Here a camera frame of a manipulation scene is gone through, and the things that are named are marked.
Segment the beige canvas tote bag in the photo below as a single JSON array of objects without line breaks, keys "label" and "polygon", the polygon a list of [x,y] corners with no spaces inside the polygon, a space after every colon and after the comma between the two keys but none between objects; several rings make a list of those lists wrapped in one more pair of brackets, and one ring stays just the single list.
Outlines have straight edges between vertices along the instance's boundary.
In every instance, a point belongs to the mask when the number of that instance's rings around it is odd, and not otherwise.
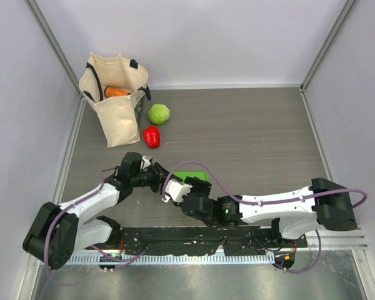
[{"label": "beige canvas tote bag", "polygon": [[[96,113],[109,148],[140,141],[139,123],[143,102],[151,100],[148,72],[136,60],[91,54],[79,80],[79,90]],[[108,86],[131,95],[106,97]]]}]

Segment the green paper box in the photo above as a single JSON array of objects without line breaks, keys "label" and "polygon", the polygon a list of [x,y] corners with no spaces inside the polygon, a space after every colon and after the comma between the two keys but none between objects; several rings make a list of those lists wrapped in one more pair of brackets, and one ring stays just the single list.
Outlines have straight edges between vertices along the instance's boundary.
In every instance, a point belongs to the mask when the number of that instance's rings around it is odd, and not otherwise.
[{"label": "green paper box", "polygon": [[207,173],[204,171],[176,171],[174,175],[181,178],[183,181],[186,178],[198,178],[202,181],[208,181]]}]

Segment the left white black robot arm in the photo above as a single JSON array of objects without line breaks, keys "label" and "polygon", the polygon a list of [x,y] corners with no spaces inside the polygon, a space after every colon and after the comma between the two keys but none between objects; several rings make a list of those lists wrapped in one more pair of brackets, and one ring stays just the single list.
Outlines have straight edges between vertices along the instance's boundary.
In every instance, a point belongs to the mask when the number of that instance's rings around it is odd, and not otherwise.
[{"label": "left white black robot arm", "polygon": [[149,156],[127,153],[113,173],[86,194],[62,204],[47,202],[24,238],[24,251],[50,269],[63,267],[74,252],[91,246],[114,249],[123,238],[121,225],[99,213],[129,197],[134,188],[163,193],[162,200],[181,204],[191,186]]}]

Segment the orange carrot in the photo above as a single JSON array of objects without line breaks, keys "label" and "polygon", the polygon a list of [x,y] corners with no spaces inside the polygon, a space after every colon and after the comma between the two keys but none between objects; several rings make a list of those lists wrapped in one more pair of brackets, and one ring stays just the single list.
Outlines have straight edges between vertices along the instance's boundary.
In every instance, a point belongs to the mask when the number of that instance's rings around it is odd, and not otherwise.
[{"label": "orange carrot", "polygon": [[118,87],[108,86],[108,87],[104,90],[104,95],[105,95],[107,98],[111,98],[111,97],[123,97],[123,96],[128,96],[128,95],[131,95],[131,93],[128,92],[128,91],[125,91],[125,90],[119,89]]}]

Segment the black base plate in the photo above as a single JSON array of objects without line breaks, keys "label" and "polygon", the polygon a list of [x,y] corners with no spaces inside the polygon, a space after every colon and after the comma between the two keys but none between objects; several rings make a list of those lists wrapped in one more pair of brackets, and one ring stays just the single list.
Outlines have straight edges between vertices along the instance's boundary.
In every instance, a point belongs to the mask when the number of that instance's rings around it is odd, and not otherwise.
[{"label": "black base plate", "polygon": [[95,244],[102,250],[123,249],[127,255],[145,251],[148,256],[212,256],[219,246],[226,256],[263,254],[266,249],[305,248],[298,239],[277,238],[270,228],[243,227],[125,227],[118,237]]}]

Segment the green cabbage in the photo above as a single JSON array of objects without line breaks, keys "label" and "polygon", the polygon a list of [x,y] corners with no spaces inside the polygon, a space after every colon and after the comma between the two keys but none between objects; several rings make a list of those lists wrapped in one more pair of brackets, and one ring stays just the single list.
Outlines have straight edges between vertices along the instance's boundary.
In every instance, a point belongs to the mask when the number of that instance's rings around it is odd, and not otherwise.
[{"label": "green cabbage", "polygon": [[154,125],[162,125],[170,118],[170,110],[164,104],[153,104],[147,112],[150,122]]}]

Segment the red bell pepper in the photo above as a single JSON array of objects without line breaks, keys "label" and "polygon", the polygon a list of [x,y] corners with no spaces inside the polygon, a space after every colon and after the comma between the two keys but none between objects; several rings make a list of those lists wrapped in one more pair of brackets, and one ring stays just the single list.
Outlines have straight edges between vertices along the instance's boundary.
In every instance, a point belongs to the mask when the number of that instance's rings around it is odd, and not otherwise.
[{"label": "red bell pepper", "polygon": [[142,135],[143,135],[145,143],[151,149],[156,149],[160,146],[161,136],[160,136],[160,132],[159,132],[157,127],[155,127],[155,126],[147,127],[142,132]]}]

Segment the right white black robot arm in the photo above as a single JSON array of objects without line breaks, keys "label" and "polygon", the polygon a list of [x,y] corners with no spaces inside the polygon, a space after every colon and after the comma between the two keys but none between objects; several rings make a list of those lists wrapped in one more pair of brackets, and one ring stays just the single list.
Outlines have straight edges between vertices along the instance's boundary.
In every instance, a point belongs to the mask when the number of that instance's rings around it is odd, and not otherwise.
[{"label": "right white black robot arm", "polygon": [[358,228],[348,188],[324,178],[310,186],[265,196],[235,195],[211,199],[211,183],[197,177],[167,184],[165,199],[207,227],[238,227],[271,221],[270,240],[283,247],[318,229],[344,232]]}]

